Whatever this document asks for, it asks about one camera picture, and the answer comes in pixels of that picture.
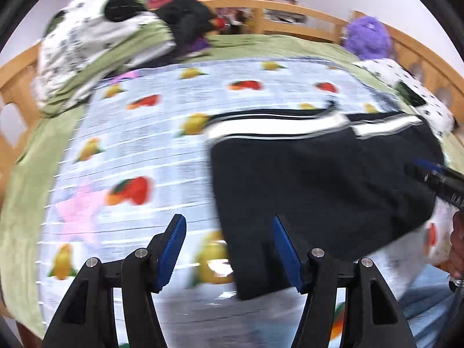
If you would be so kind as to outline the person right hand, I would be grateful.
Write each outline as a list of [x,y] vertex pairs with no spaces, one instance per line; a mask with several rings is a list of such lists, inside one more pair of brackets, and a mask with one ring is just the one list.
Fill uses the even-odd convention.
[[464,241],[463,212],[458,211],[453,216],[453,231],[450,236],[451,249],[449,254],[450,274],[454,278],[462,278],[464,271]]

